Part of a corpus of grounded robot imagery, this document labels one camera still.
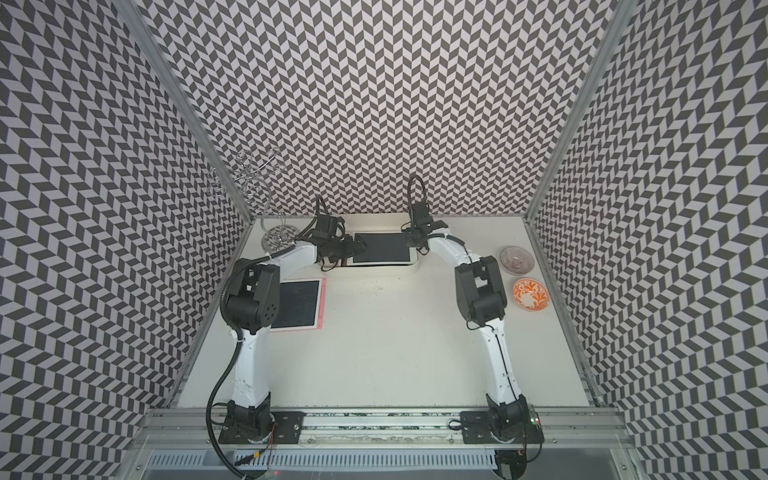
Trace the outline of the pink edged writing tablet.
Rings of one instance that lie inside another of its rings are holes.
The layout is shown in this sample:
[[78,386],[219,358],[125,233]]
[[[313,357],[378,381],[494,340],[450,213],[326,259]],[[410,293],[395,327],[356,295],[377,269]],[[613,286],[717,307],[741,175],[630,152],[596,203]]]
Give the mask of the pink edged writing tablet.
[[326,280],[307,279],[280,285],[278,316],[273,331],[319,330],[324,322]]

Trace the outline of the white framed writing tablet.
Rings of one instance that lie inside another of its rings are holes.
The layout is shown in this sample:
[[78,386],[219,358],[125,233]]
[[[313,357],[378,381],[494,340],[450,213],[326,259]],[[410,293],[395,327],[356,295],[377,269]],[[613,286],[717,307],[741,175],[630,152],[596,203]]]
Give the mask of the white framed writing tablet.
[[356,232],[351,266],[401,266],[416,262],[415,249],[404,232]]

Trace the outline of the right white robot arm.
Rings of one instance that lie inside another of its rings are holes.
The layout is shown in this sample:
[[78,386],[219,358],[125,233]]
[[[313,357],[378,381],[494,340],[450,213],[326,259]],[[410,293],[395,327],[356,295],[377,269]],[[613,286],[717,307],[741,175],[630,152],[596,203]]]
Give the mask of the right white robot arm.
[[453,269],[457,308],[467,328],[481,336],[488,364],[488,430],[502,443],[523,440],[532,415],[511,367],[504,322],[508,300],[498,261],[467,248],[444,221],[432,217],[427,201],[409,205],[408,214],[410,243]]

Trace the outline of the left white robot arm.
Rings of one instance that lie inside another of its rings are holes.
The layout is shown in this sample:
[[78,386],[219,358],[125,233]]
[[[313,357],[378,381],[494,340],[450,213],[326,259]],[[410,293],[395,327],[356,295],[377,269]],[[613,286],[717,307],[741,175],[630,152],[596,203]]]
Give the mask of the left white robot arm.
[[224,420],[229,431],[250,442],[260,442],[272,431],[266,343],[279,313],[281,281],[321,260],[337,264],[363,249],[346,233],[343,218],[317,214],[290,246],[235,263],[219,300],[236,341],[227,367],[234,373]]

